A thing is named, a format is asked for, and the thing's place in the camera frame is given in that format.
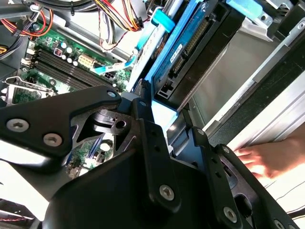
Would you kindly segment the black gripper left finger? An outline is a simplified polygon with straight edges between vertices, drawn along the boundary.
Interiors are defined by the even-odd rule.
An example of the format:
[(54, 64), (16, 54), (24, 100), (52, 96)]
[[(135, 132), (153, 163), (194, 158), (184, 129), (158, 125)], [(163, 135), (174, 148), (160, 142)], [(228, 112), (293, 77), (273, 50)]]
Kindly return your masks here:
[(150, 88), (132, 100), (101, 85), (0, 110), (1, 159), (42, 172), (57, 171), (72, 149), (110, 132), (113, 168), (135, 156), (140, 194), (153, 208), (175, 213), (181, 197), (162, 128), (154, 122)]

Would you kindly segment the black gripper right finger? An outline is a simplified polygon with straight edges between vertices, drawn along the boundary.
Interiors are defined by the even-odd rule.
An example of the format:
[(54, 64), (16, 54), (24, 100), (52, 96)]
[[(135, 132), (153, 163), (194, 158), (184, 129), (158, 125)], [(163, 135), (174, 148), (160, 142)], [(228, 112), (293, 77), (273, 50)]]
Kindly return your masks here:
[(182, 110), (187, 135), (181, 159), (197, 165), (205, 178), (208, 219), (214, 229), (296, 229), (298, 226), (224, 144), (207, 134)]

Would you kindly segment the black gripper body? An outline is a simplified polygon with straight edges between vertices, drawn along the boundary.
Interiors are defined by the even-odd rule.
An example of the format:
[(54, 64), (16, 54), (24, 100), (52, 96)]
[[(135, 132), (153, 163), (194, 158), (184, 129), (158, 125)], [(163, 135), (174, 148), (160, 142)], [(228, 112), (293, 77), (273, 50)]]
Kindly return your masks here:
[(191, 128), (196, 154), (170, 157), (151, 113), (118, 120), (116, 157), (64, 185), (52, 198), (44, 229), (204, 229), (210, 193), (203, 173), (206, 134)]

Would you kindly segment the person's bare hand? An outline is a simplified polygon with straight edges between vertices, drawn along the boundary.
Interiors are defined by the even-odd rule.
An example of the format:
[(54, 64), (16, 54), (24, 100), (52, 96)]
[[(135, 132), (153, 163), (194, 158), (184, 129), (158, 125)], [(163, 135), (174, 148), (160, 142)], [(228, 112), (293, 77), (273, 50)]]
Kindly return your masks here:
[(276, 179), (305, 162), (305, 136), (289, 136), (234, 153), (257, 179)]

